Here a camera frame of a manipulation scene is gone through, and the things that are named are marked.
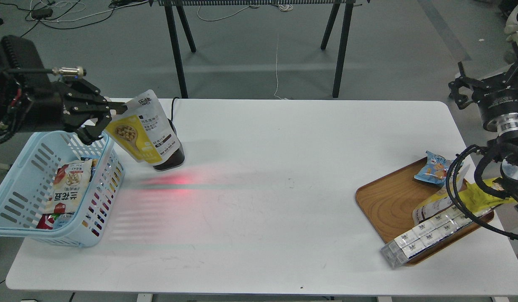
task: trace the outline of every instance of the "robotic arm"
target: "robotic arm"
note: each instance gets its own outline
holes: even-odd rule
[[[48,74],[61,75],[50,82]],[[100,90],[83,79],[81,68],[45,69],[35,45],[6,36],[0,41],[0,143],[16,132],[64,130],[75,132],[86,145],[101,139],[111,122],[110,109],[126,110],[108,102]],[[94,125],[84,125],[96,119]]]
[[[497,137],[487,142],[487,146],[471,145],[458,155],[447,172],[447,192],[451,200],[468,217],[482,227],[488,228],[518,240],[518,235],[494,228],[474,216],[458,198],[455,185],[455,175],[460,169],[462,161],[471,153],[483,155],[476,166],[474,179],[482,191],[490,195],[505,199],[514,198],[518,202],[518,46],[513,44],[516,61],[501,74],[476,80],[467,77],[462,63],[459,62],[460,75],[449,83],[450,97],[455,100],[459,109],[465,109],[471,103],[476,103],[482,119],[482,126],[490,132],[497,132]],[[471,99],[459,93],[459,88],[466,87],[472,90]],[[487,186],[482,180],[482,173],[491,162],[501,162],[501,177],[497,182],[503,187],[498,191]]]

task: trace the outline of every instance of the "black table leg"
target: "black table leg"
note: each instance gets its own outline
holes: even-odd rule
[[[173,49],[173,58],[175,59],[175,68],[177,69],[177,78],[179,79],[179,87],[181,89],[181,97],[188,98],[188,91],[186,90],[186,82],[184,80],[183,61],[181,59],[179,40],[177,39],[177,31],[175,29],[173,8],[171,6],[164,6],[164,9],[165,18],[167,19],[167,28],[169,29],[169,38],[171,40],[171,48]]]
[[[339,3],[334,3],[334,6],[332,6],[332,11],[330,11],[330,18],[328,18],[328,24],[326,25],[326,30],[324,31],[324,36],[322,37],[322,50],[326,49],[326,44],[328,44],[328,39],[330,39],[330,33],[332,33],[332,27],[334,27],[335,17],[339,11],[339,6]]]
[[[190,45],[190,51],[192,53],[196,52],[196,44],[194,44],[194,39],[192,38],[192,32],[190,31],[190,26],[188,25],[188,20],[186,19],[186,15],[184,14],[184,8],[182,6],[175,6],[177,8],[177,13],[179,14],[179,18],[181,19],[181,24],[183,25],[184,34],[186,35],[186,40],[188,40],[188,45]]]
[[[343,26],[341,27],[341,41],[339,42],[339,53],[337,54],[337,65],[335,67],[334,91],[332,97],[339,97],[341,86],[341,75],[343,74],[343,64],[345,63],[345,52],[347,51],[347,41],[349,38],[349,28],[353,16],[353,3],[345,4],[345,14],[343,15]]]

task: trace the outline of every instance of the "wooden tray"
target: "wooden tray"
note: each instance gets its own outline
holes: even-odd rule
[[[413,228],[412,211],[414,208],[440,189],[434,184],[414,179],[414,175],[425,164],[426,158],[420,159],[366,184],[356,191],[356,202],[384,243],[392,241],[395,237]],[[489,222],[493,218],[494,212],[490,212],[481,219]],[[407,265],[422,262],[477,228],[479,228],[479,225],[476,223],[469,224],[445,240],[440,241],[432,248],[421,252],[410,260]]]

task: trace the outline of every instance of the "concrete floor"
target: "concrete floor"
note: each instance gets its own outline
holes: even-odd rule
[[[30,1],[3,2],[27,8]],[[106,10],[109,0],[82,2],[86,9],[67,15],[67,19]],[[503,54],[510,45],[503,34],[505,20],[497,8],[498,1],[358,2],[363,5],[353,12],[339,99],[442,101],[450,106],[467,145],[483,145],[494,138],[492,133],[481,129],[475,105],[459,111],[447,99],[447,83],[455,78],[459,60],[463,60],[468,76],[472,77],[482,77],[505,66]],[[203,18],[214,19],[240,8],[205,6],[200,13]],[[198,48],[195,54],[189,52],[184,33],[177,25],[191,98],[275,99],[278,86],[276,95],[282,98],[332,99],[341,16],[328,48],[319,49],[330,5],[296,5],[290,12],[261,6],[212,23],[196,16],[197,7],[186,7],[185,11]],[[56,9],[54,15],[63,12]],[[0,5],[0,14],[5,21],[0,26],[0,38],[8,34],[19,36],[34,24],[25,21],[25,13],[13,6]],[[79,26],[106,15],[52,25]],[[81,29],[57,30],[39,24],[25,38],[36,44],[46,67],[85,67],[87,79],[103,95],[133,97],[153,89],[161,98],[180,96],[164,10],[156,5],[123,8],[106,21]],[[14,161],[27,137],[19,134],[1,145],[0,162]],[[21,239],[0,237],[0,281],[5,279],[20,244]],[[58,302],[67,301],[70,295],[70,292],[11,291],[5,284],[0,285],[0,301],[5,302],[21,299]],[[375,300],[336,298],[355,302]],[[303,299],[326,300],[324,297],[157,295],[154,301]],[[135,300],[134,294],[115,293],[81,292],[74,297],[75,302]],[[483,302],[491,299],[444,296],[394,297],[393,300]],[[510,301],[518,302],[518,297],[511,297]]]

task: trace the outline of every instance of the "plastic basket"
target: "plastic basket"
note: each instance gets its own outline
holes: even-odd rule
[[[114,142],[103,137],[87,146],[68,132],[34,133],[0,185],[0,236],[30,237],[52,245],[97,244],[125,176]],[[99,161],[78,210],[63,227],[36,228],[58,168],[81,156]]]

